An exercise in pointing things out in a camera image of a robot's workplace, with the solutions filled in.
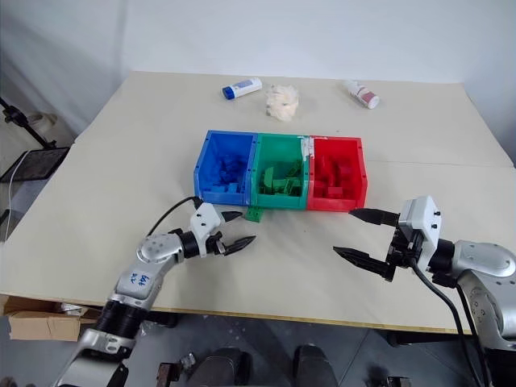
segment red bin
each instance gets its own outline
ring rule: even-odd
[[[311,136],[307,210],[348,212],[364,207],[368,178],[362,140]]]

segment cardboard box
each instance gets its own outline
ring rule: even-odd
[[[77,341],[81,324],[96,321],[56,313],[58,307],[59,302],[0,296],[0,315],[9,318],[11,339]]]

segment white wall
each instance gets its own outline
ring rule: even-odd
[[[0,1],[2,93],[76,133],[132,69],[460,81],[516,160],[514,0]]]

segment red block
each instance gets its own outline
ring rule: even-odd
[[[328,195],[330,199],[342,199],[344,192],[342,187],[328,187]]]
[[[314,182],[314,192],[316,196],[323,198],[326,195],[326,188],[327,185],[324,181],[317,180]]]
[[[335,186],[335,165],[330,157],[323,156],[320,160],[321,177],[327,181],[330,187]]]
[[[352,173],[352,168],[349,165],[339,164],[337,168],[341,179],[345,179],[347,175]]]

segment metal stand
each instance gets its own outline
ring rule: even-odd
[[[16,171],[16,178],[13,181],[44,180],[48,178],[64,160],[69,148],[57,148],[55,140],[48,142],[44,139],[31,127],[25,114],[17,107],[9,105],[2,98],[0,98],[0,105],[3,106],[2,113],[6,116],[6,123],[13,122],[19,127],[22,127],[43,147],[43,149],[34,151],[32,154],[28,155],[25,160],[23,160],[23,163]],[[22,157],[23,153],[7,169],[6,173],[0,177],[1,182],[10,181],[10,174],[14,172],[16,165],[18,165],[18,162]]]
[[[27,117],[22,113],[16,106],[11,106],[0,98],[0,105],[3,106],[3,115],[6,116],[6,123],[15,123],[19,127],[22,127],[28,133],[34,137],[34,139],[43,146],[43,149],[53,149],[56,147],[56,141],[48,143],[43,137],[41,137],[37,131],[32,129],[31,125],[27,120]]]

